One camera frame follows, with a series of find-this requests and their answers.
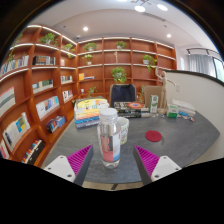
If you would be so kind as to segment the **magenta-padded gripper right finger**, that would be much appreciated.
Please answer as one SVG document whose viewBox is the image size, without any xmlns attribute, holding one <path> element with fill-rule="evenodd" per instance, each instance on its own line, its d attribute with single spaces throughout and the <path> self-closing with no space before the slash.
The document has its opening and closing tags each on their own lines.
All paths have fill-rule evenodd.
<svg viewBox="0 0 224 224">
<path fill-rule="evenodd" d="M 144 185 L 181 170 L 168 156 L 159 157 L 137 145 L 134 146 L 133 155 Z"/>
</svg>

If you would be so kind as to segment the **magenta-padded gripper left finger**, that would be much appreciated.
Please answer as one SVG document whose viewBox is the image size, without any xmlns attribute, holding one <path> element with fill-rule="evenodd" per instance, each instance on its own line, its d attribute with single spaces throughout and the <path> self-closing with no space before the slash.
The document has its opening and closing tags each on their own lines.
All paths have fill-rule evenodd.
<svg viewBox="0 0 224 224">
<path fill-rule="evenodd" d="M 89 145 L 69 156 L 58 156 L 44 170 L 81 186 L 92 157 L 93 146 Z"/>
</svg>

